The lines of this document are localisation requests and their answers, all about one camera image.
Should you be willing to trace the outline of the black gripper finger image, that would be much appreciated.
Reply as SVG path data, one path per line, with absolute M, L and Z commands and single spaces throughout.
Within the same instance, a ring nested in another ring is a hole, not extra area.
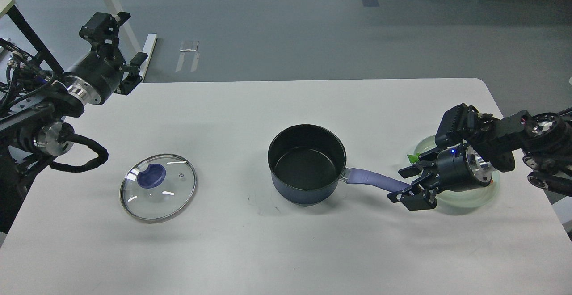
M 405 183 L 387 197 L 393 203 L 402 203 L 409 211 L 433 210 L 437 207 L 437 181 L 434 177 L 418 177 L 411 184 Z
M 402 178 L 423 176 L 424 173 L 430 173 L 437 176 L 437 157 L 442 150 L 434 147 L 423 153 L 407 154 L 409 165 L 399 169 L 399 175 Z
M 141 65 L 143 65 L 147 57 L 147 53 L 138 52 L 129 63 L 119 67 L 120 72 L 127 74 L 117 87 L 119 95 L 129 95 L 143 81 L 143 77 L 140 75 Z
M 79 36 L 88 41 L 91 51 L 102 57 L 112 59 L 116 57 L 116 50 L 119 49 L 120 28 L 129 18 L 131 18 L 131 14 L 128 12 L 119 12 L 115 16 L 96 12 L 82 26 Z

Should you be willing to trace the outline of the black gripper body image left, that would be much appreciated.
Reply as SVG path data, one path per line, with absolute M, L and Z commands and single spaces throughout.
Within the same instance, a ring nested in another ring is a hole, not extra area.
M 125 60 L 120 52 L 108 57 L 88 52 L 65 71 L 65 87 L 83 105 L 101 105 L 119 86 Z

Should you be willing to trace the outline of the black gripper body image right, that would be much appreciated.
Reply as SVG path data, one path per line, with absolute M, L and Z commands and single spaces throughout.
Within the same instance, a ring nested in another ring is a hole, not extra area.
M 438 152 L 437 174 L 431 187 L 454 192 L 488 187 L 493 171 L 493 166 L 472 146 L 453 146 Z

